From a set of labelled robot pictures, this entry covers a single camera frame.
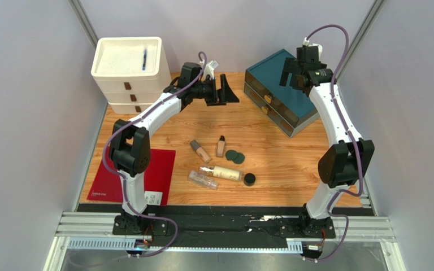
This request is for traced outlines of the clear plastic bottle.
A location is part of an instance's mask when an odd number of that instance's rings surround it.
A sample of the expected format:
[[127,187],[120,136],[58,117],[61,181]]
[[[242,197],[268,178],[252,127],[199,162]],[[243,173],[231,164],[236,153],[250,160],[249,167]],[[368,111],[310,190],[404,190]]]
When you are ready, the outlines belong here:
[[218,183],[216,181],[196,171],[191,171],[189,173],[188,180],[209,189],[216,190],[218,188]]

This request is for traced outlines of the cream bottle gold neck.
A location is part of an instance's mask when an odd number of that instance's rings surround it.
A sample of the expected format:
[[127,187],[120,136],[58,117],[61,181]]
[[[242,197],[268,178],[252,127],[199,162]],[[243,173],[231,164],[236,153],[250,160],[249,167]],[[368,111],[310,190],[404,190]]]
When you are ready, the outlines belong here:
[[237,169],[230,169],[214,165],[203,165],[199,167],[199,172],[208,176],[233,181],[241,181],[243,177],[243,173]]

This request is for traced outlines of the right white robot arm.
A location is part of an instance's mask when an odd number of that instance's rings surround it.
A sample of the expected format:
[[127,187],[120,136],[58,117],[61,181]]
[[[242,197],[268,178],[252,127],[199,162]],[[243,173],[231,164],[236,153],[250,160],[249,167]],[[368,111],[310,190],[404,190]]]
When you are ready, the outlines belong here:
[[342,194],[359,197],[375,151],[353,126],[338,93],[334,72],[320,61],[322,46],[304,41],[295,58],[286,58],[280,85],[300,90],[317,109],[329,149],[318,162],[320,184],[299,215],[298,230],[314,237],[331,225],[332,209]]

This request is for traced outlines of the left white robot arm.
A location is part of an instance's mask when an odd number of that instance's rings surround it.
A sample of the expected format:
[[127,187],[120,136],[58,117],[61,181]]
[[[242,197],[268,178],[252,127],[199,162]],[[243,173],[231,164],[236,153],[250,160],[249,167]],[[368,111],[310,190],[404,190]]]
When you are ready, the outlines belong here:
[[240,100],[230,88],[224,74],[220,87],[212,75],[212,65],[186,62],[180,76],[171,81],[160,97],[144,112],[125,121],[115,122],[107,142],[107,156],[113,163],[104,165],[120,177],[124,202],[121,214],[115,217],[115,235],[140,235],[149,233],[157,219],[145,215],[144,172],[150,164],[152,135],[171,117],[180,113],[195,99],[203,99],[207,106],[223,106]]

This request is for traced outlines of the teal drawer organizer box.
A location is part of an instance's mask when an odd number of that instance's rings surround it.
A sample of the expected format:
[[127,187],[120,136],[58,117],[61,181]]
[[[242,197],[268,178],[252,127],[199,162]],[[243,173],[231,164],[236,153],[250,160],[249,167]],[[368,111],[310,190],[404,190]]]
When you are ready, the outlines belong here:
[[284,62],[292,57],[281,49],[247,68],[244,81],[244,94],[289,138],[319,117],[302,91],[279,85]]

